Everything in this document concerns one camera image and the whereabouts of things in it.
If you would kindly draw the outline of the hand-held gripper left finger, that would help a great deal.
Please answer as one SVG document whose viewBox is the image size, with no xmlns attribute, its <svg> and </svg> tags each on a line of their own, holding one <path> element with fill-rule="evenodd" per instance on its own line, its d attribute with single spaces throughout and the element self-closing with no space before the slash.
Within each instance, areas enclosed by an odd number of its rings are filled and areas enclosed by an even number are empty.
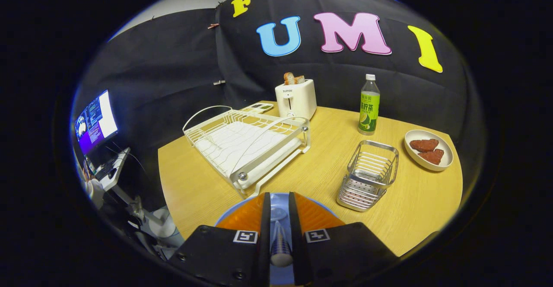
<svg viewBox="0 0 553 287">
<path fill-rule="evenodd" d="M 201 287 L 270 285 L 270 193 L 250 201 L 259 208 L 247 230 L 200 225 L 174 252 L 168 264 Z"/>
</svg>

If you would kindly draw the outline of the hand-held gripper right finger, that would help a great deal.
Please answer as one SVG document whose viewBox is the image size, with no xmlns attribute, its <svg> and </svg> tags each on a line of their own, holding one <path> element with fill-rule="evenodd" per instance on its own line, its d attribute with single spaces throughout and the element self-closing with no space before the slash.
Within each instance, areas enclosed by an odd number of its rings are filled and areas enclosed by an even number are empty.
<svg viewBox="0 0 553 287">
<path fill-rule="evenodd" d="M 346 224 L 299 193 L 289 193 L 294 284 L 353 287 L 399 262 L 364 223 Z"/>
</svg>

